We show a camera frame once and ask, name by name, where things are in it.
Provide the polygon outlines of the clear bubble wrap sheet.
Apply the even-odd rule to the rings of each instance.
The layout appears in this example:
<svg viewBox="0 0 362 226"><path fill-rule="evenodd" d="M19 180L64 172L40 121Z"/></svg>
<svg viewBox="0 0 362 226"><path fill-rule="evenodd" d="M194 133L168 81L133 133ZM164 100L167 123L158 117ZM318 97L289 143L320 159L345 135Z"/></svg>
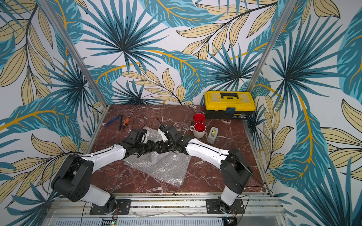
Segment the clear bubble wrap sheet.
<svg viewBox="0 0 362 226"><path fill-rule="evenodd" d="M131 166L156 179L180 187L183 184L191 157L183 153L153 151L141 156L125 158L125 165Z"/></svg>

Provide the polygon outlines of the red mug black handle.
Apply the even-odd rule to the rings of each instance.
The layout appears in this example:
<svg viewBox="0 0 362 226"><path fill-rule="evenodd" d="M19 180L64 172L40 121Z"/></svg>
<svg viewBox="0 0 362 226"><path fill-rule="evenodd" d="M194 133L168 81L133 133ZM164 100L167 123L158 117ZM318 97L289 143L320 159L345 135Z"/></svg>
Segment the red mug black handle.
<svg viewBox="0 0 362 226"><path fill-rule="evenodd" d="M206 117L204 114L202 113L196 113L194 116L193 116L193 119L192 119L192 122L191 122L191 125L194 125L196 123L203 123L205 121Z"/></svg>

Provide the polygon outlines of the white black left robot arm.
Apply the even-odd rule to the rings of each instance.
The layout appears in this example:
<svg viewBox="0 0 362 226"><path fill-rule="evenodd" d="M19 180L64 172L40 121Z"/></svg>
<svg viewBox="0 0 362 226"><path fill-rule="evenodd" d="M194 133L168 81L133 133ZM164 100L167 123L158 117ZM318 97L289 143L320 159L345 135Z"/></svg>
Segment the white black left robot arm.
<svg viewBox="0 0 362 226"><path fill-rule="evenodd" d="M82 156L71 154L58 170L51 188L73 202L79 200L89 202L110 214L117 208L115 197L93 186L92 175L104 166L131 155L139 157L146 153L161 151L163 141L148 140L148 134L147 130L132 130L128 138L109 149Z"/></svg>

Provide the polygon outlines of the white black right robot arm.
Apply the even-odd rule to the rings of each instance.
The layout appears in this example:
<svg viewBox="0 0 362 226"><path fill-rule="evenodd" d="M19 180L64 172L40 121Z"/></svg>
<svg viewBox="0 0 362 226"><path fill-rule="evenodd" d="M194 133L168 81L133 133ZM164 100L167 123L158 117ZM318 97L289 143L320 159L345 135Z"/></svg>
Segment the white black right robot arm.
<svg viewBox="0 0 362 226"><path fill-rule="evenodd" d="M172 151L198 157L221 171L225 188L216 202L209 205L211 208L225 214L242 212L238 211L234 204L253 176L253 170L239 150L219 149L197 138L183 136L172 125L160 126L157 132L163 139L156 143L158 152Z"/></svg>

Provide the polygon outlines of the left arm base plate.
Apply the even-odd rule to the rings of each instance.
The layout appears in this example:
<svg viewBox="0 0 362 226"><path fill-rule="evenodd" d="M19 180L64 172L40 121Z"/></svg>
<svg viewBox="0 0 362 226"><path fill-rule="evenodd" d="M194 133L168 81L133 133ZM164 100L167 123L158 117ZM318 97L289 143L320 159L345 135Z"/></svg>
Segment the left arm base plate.
<svg viewBox="0 0 362 226"><path fill-rule="evenodd" d="M92 204L90 215L128 215L130 207L130 199L112 199L105 206Z"/></svg>

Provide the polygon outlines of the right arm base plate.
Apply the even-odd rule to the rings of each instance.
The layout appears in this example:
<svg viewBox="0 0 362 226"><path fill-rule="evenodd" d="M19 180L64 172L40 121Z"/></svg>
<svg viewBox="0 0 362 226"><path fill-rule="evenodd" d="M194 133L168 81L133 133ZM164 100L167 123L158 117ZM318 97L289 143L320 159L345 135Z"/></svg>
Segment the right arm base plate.
<svg viewBox="0 0 362 226"><path fill-rule="evenodd" d="M206 210L208 214L244 214L245 206L241 199L236 199L231 206L220 198L206 199Z"/></svg>

